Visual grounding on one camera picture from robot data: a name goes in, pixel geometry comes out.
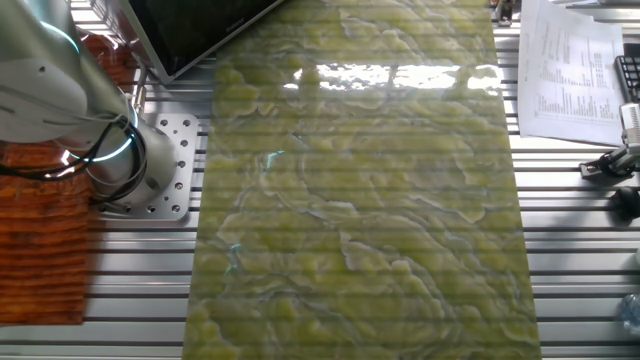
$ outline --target black cable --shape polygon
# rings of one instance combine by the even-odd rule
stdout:
[[[102,147],[105,139],[115,127],[122,129],[126,137],[131,139],[130,146],[133,156],[133,164],[130,175],[131,178],[108,197],[103,199],[91,199],[91,204],[103,204],[120,200],[131,194],[131,192],[133,192],[133,190],[135,190],[138,185],[140,185],[140,183],[144,179],[147,166],[147,148],[144,139],[142,138],[142,134],[137,128],[131,126],[131,123],[124,117],[121,117],[113,123],[109,123],[100,135],[98,141],[96,141],[96,143],[84,155],[70,162],[68,165],[57,168],[47,168],[8,167],[0,164],[0,175],[20,177],[28,180],[42,182],[59,182],[71,179],[75,176],[78,176],[79,174],[84,173],[88,169],[88,167],[94,163],[94,160],[97,158],[98,153],[100,152],[100,148]],[[62,173],[69,169],[74,169],[74,171],[63,176],[54,176],[54,174],[56,173]]]
[[[595,165],[600,169],[600,171],[602,171],[605,175],[608,175],[614,178],[625,178],[633,174],[633,172],[636,170],[635,165],[630,166],[626,169],[623,169],[622,173],[617,173],[611,170],[609,165],[613,164],[615,161],[619,160],[620,158],[622,158],[622,156],[624,156],[624,154],[621,153],[616,155],[615,157],[612,157],[611,153],[613,153],[613,151],[606,152],[604,155],[600,157],[600,159],[596,161]]]
[[[130,146],[133,155],[133,166],[131,169],[130,179],[110,196],[103,199],[91,199],[92,205],[104,204],[120,200],[131,194],[131,192],[133,192],[133,190],[135,190],[144,179],[147,166],[145,161],[147,148],[142,138],[142,134],[140,134],[140,131],[135,127],[129,127],[125,130],[125,133],[127,134],[127,137],[132,139]]]
[[[102,146],[104,140],[107,135],[111,132],[116,123],[110,123],[104,129],[100,138],[94,146],[91,147],[84,155],[80,156],[79,159],[69,163],[69,165],[65,165],[63,167],[58,168],[45,168],[45,167],[8,167],[0,164],[0,175],[3,176],[12,176],[12,177],[20,177],[28,180],[36,180],[43,182],[59,182],[65,181],[73,178],[74,176],[78,176],[82,174],[96,159],[98,156],[98,152],[100,151],[100,147]],[[61,173],[67,171],[71,168],[74,168],[74,172],[68,175],[63,175],[60,177],[52,176],[55,173]]]

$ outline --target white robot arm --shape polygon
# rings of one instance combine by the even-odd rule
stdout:
[[[0,8],[0,140],[56,140],[71,154],[67,170],[90,170],[100,202],[129,206],[167,187],[172,142],[142,121],[82,44],[66,1],[3,0]],[[61,169],[2,166],[0,175],[74,175]]]
[[[622,105],[620,115],[623,145],[598,160],[580,164],[583,178],[633,176],[636,164],[640,162],[640,107],[634,103]]]

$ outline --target green marble slab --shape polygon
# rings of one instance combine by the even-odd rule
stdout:
[[[218,54],[184,357],[538,359],[486,0],[289,0]]]

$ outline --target paper document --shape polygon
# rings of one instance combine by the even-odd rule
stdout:
[[[521,26],[521,136],[621,144],[624,100],[613,67],[621,27],[547,0],[524,1]]]

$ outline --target monitor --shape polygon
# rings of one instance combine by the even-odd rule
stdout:
[[[92,0],[164,84],[215,51],[284,0]]]

